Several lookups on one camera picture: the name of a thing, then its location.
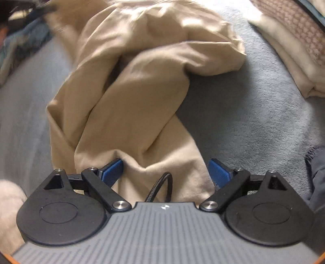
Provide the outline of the beige trousers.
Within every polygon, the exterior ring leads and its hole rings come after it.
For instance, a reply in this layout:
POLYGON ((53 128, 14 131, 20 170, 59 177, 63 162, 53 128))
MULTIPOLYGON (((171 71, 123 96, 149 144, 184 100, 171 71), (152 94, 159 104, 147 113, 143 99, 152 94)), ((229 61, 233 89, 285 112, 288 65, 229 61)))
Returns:
POLYGON ((207 167, 176 112, 188 74, 239 70, 242 38, 194 1, 50 1, 46 16, 73 68, 47 105, 55 168, 80 173, 120 158, 114 185, 143 201, 165 172, 172 200, 201 203, 214 192, 207 167))

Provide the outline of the grey bed blanket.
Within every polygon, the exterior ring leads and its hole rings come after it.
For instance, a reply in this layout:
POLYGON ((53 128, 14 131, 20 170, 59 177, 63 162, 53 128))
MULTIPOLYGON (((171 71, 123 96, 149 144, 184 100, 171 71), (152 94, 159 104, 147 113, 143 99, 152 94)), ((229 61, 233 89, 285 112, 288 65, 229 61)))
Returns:
MULTIPOLYGON (((303 98, 272 46, 248 23, 249 1, 202 1, 244 41, 239 71, 192 75, 177 111, 205 161, 217 158, 255 174, 278 171, 300 195, 310 191, 305 153, 324 144, 324 99, 303 98)), ((1 88, 1 178, 32 193, 52 171, 46 105, 71 63, 52 39, 1 88)))

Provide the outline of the blue denim jeans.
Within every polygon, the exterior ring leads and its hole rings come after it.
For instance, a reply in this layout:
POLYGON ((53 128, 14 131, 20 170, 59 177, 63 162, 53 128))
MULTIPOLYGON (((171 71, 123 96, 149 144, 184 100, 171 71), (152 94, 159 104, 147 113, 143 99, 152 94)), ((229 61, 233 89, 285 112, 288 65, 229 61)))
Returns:
POLYGON ((6 37, 1 46, 1 86, 25 59, 37 53, 51 39, 49 27, 42 18, 6 37))

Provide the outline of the pink checked folded garment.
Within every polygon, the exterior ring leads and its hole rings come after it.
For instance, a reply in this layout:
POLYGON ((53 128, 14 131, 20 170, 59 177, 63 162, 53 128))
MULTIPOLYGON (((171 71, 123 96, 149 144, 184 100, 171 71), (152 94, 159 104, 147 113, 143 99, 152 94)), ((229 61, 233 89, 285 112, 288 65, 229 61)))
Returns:
POLYGON ((295 1, 252 1, 263 14, 281 22, 305 46, 312 60, 324 67, 324 31, 295 1))

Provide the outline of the blue folded garment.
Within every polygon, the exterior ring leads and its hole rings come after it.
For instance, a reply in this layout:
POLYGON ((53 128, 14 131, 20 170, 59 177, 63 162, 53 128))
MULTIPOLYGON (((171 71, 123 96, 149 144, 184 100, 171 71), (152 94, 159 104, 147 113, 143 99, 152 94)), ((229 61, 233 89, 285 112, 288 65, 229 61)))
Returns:
POLYGON ((307 0, 297 0, 296 3, 309 14, 309 16, 320 26, 324 26, 324 16, 307 0))

